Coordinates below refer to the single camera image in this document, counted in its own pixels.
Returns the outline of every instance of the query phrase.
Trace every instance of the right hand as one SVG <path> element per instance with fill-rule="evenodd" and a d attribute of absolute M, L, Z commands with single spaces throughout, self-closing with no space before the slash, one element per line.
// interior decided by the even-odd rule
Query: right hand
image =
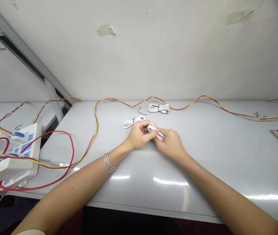
<path fill-rule="evenodd" d="M 177 131 L 173 129 L 161 129 L 160 132 L 165 136 L 163 141 L 160 141 L 157 137 L 153 138 L 156 148 L 168 158 L 179 161 L 181 159 L 190 158 L 186 152 L 180 136 Z"/>

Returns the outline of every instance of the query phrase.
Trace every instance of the metal shelf frame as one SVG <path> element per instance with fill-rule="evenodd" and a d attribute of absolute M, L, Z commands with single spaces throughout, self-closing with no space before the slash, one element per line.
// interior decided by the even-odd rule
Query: metal shelf frame
<path fill-rule="evenodd" d="M 67 90 L 58 82 L 56 77 L 47 69 L 40 59 L 31 51 L 24 41 L 15 33 L 12 27 L 0 15 L 0 42 L 17 57 L 47 88 L 50 99 L 71 97 Z M 74 100 L 63 100 L 65 106 L 70 109 Z M 63 118 L 60 105 L 55 105 L 54 110 L 57 120 Z"/>

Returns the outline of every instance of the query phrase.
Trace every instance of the hand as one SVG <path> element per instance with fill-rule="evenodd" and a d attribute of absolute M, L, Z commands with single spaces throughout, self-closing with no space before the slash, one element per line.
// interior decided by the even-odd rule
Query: hand
<path fill-rule="evenodd" d="M 166 157 L 173 159 L 178 162 L 181 159 L 186 157 L 190 158 L 186 152 L 180 136 L 177 131 L 173 129 L 159 129 L 160 132 L 165 136 L 163 141 L 160 141 L 158 138 L 154 138 L 153 141 L 157 149 Z"/>
<path fill-rule="evenodd" d="M 153 123 L 157 129 L 149 132 L 147 129 L 149 123 Z M 130 146 L 132 150 L 140 149 L 145 146 L 145 144 L 151 139 L 155 138 L 158 133 L 158 127 L 154 122 L 151 122 L 149 120 L 135 122 L 124 143 Z"/>

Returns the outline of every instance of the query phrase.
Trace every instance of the white wall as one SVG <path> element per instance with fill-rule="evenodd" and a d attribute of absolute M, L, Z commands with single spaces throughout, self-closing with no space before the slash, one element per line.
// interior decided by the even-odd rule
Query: white wall
<path fill-rule="evenodd" d="M 278 98 L 278 0 L 15 2 L 2 16 L 80 99 Z M 247 8 L 249 22 L 226 25 Z"/>
<path fill-rule="evenodd" d="M 0 50 L 0 102 L 47 100 L 44 84 L 9 50 Z"/>

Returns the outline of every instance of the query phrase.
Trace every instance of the left hand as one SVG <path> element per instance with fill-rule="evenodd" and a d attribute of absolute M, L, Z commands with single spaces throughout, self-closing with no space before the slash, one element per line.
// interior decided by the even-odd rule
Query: left hand
<path fill-rule="evenodd" d="M 156 130 L 149 132 L 147 129 L 149 123 L 153 123 L 156 127 Z M 150 120 L 135 122 L 124 143 L 128 144 L 132 150 L 140 149 L 145 146 L 147 142 L 156 137 L 158 133 L 158 126 Z"/>

